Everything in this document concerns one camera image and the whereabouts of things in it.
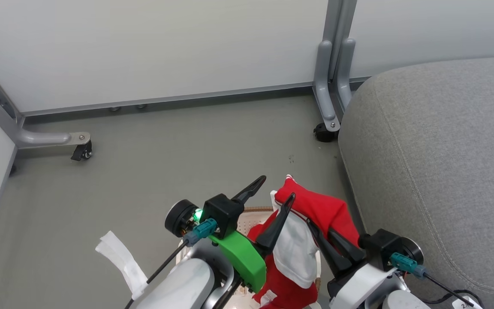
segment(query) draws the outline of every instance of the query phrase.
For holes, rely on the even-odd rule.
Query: gray upholstery fabric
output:
[[[370,78],[339,144],[366,230],[413,239],[431,274],[494,309],[494,58]],[[408,283],[420,297],[445,294],[427,280]]]

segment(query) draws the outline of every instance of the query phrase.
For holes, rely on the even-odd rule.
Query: green plastic bracket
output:
[[[224,239],[209,238],[218,244],[222,253],[243,278],[245,286],[258,293],[266,283],[266,264],[247,237],[234,231]]]

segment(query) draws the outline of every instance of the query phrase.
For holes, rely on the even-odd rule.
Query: green led light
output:
[[[199,222],[199,220],[202,218],[202,213],[203,209],[196,209],[194,212],[194,221]]]

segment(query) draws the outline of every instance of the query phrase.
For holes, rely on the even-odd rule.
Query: white cloth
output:
[[[281,205],[276,202],[276,191],[270,192],[270,197],[274,210],[281,211]],[[298,286],[307,289],[317,277],[317,250],[306,221],[291,211],[274,247],[276,268]]]

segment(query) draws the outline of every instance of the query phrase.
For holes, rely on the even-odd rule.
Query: laundry basket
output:
[[[272,207],[246,207],[243,213],[239,216],[238,220],[238,228],[237,231],[242,233],[243,235],[247,236],[247,233],[251,230],[252,227],[254,227],[257,224],[264,223],[270,215],[274,212],[274,209]],[[190,248],[184,247],[182,251],[177,254],[176,256],[176,264],[178,264],[184,257],[186,257],[186,254],[188,254],[188,251]],[[321,258],[319,256],[319,251],[316,253],[316,260],[317,260],[317,278],[314,280],[314,283],[316,283],[316,289],[319,292],[319,286],[321,285],[321,278],[319,277],[321,275]],[[240,286],[237,290],[235,290],[234,295],[228,301],[225,309],[255,309],[258,308],[257,305],[258,303],[253,303],[251,297],[253,296],[253,293],[249,293],[247,289],[245,289],[243,286]],[[318,308],[319,305],[317,303],[314,303],[310,305],[311,308]]]

